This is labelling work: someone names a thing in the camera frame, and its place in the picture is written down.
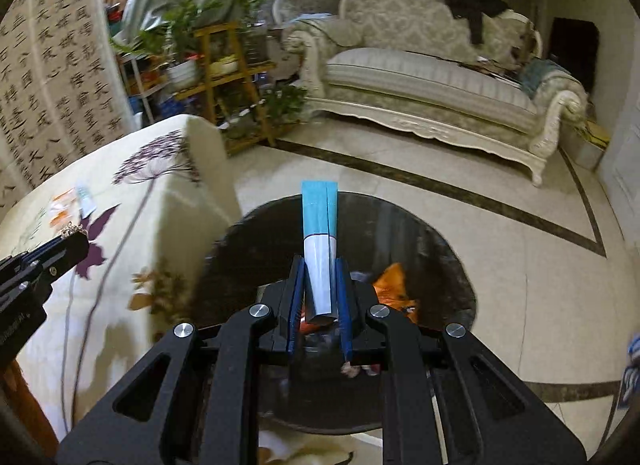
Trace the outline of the floral cream tablecloth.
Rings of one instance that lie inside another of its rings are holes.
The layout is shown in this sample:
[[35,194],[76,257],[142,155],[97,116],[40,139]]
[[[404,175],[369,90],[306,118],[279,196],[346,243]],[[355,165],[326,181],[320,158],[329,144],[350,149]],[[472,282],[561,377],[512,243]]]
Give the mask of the floral cream tablecloth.
[[241,215],[220,131],[177,115],[61,170],[1,219],[3,255],[60,234],[53,196],[86,186],[87,258],[52,287],[47,319],[2,386],[45,447],[62,440],[176,323],[194,318],[209,248]]

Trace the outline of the blue white paper box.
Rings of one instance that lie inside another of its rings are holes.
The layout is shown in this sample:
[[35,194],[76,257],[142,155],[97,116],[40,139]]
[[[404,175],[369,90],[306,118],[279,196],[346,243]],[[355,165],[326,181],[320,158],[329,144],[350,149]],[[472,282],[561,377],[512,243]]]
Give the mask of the blue white paper box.
[[334,181],[302,182],[305,320],[309,324],[324,324],[337,318],[337,198]]

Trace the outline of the white metal shelf rack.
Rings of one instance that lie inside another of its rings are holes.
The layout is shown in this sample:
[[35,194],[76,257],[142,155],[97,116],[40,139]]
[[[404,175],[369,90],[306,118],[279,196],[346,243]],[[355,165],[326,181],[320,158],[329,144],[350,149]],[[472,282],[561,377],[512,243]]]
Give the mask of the white metal shelf rack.
[[131,54],[118,54],[116,59],[127,96],[139,104],[141,124],[154,124],[160,117],[156,99],[168,84],[160,60],[154,56]]

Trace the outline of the calligraphy folding screen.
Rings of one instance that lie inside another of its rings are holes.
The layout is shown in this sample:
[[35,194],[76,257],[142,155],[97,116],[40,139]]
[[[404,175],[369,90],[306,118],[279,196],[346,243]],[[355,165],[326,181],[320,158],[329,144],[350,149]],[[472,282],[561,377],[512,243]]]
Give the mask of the calligraphy folding screen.
[[14,0],[1,21],[1,211],[138,130],[103,0]]

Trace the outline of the orange white snack wrapper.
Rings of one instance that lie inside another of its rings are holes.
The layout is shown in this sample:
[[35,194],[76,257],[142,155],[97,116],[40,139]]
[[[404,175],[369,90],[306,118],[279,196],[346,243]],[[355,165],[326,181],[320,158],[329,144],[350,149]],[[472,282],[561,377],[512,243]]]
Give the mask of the orange white snack wrapper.
[[93,195],[86,186],[70,188],[53,196],[48,206],[49,226],[57,233],[79,227],[96,211]]

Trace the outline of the ornate cream sofa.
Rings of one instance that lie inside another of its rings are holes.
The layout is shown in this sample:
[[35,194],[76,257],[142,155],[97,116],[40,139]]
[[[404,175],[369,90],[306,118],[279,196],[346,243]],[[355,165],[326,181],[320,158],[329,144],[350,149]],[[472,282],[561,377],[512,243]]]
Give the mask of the ornate cream sofa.
[[540,185],[562,125],[584,124],[587,94],[555,72],[529,99],[518,72],[542,59],[533,22],[508,9],[483,24],[474,46],[443,0],[340,0],[334,16],[285,25],[282,43],[302,59],[308,111],[497,155]]

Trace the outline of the small leafy floor plant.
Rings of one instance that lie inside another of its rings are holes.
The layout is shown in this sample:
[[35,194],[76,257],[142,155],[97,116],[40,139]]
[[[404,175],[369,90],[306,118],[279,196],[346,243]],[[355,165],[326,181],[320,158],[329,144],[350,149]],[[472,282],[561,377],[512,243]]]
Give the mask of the small leafy floor plant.
[[262,89],[262,107],[269,126],[296,124],[300,121],[307,98],[302,86],[282,82]]

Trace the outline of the orange plastic bag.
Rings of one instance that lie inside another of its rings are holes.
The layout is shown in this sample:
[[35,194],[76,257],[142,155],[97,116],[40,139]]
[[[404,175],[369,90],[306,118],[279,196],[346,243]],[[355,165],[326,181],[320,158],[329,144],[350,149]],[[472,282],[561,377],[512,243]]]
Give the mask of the orange plastic bag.
[[404,314],[414,324],[418,323],[419,303],[406,291],[406,274],[400,263],[392,263],[373,283],[378,301]]

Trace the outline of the teal cloth on sofa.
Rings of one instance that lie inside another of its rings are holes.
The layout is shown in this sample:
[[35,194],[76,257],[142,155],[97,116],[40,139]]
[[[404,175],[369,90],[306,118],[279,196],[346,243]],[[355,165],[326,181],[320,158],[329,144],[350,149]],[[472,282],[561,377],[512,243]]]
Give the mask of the teal cloth on sofa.
[[555,72],[568,74],[566,69],[563,69],[562,66],[552,60],[533,58],[518,72],[518,82],[527,97],[533,99],[542,82]]

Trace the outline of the potted green plant white pot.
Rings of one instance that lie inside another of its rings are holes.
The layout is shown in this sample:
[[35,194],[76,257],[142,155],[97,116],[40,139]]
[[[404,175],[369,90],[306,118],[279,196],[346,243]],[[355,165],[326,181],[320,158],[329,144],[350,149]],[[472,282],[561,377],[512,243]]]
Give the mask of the potted green plant white pot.
[[195,54],[195,25],[209,11],[222,6],[220,0],[169,0],[159,25],[137,32],[131,44],[110,39],[116,51],[133,57],[155,57],[166,69],[172,89],[181,92],[198,82]]

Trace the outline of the wooden plant stand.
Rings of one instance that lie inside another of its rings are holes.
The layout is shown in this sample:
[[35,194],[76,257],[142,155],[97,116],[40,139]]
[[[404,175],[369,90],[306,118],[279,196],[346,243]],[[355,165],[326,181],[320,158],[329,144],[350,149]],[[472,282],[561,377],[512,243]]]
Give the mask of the wooden plant stand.
[[[210,124],[215,124],[217,119],[216,109],[222,110],[216,90],[232,83],[242,83],[242,89],[246,93],[248,100],[250,100],[252,109],[257,114],[258,129],[256,133],[249,133],[243,139],[224,140],[224,147],[229,155],[240,153],[261,142],[267,142],[271,147],[276,144],[276,131],[267,118],[266,109],[260,103],[260,95],[253,78],[254,75],[267,73],[276,64],[272,61],[248,64],[241,45],[239,29],[240,24],[236,21],[212,24],[195,29],[193,32],[194,40],[196,40],[200,48],[196,58],[201,61],[204,74],[196,84],[174,93],[174,98],[177,101],[204,95],[204,118]],[[227,35],[227,44],[231,48],[232,54],[235,55],[238,67],[229,74],[215,75],[212,71],[213,57],[210,40],[213,35],[220,33]]]

